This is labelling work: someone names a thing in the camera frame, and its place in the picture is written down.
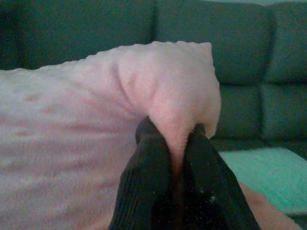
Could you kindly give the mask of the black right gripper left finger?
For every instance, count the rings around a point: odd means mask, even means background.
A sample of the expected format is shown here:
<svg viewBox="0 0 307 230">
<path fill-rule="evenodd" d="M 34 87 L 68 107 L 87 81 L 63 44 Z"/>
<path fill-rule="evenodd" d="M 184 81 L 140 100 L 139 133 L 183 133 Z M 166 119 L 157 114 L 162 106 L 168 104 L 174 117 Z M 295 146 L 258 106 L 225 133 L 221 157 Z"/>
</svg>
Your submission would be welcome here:
<svg viewBox="0 0 307 230">
<path fill-rule="evenodd" d="M 136 150 L 120 177 L 110 230 L 172 230 L 172 167 L 164 137 L 147 117 L 136 129 Z"/>
</svg>

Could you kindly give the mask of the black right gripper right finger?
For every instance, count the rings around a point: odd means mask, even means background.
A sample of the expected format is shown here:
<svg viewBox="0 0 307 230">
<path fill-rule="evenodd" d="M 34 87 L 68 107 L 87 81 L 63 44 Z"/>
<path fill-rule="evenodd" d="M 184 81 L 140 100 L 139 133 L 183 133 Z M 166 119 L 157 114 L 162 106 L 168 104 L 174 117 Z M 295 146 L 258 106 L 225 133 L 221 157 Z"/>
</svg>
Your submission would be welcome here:
<svg viewBox="0 0 307 230">
<path fill-rule="evenodd" d="M 183 175 L 185 230 L 260 229 L 234 173 L 201 124 L 189 135 Z"/>
</svg>

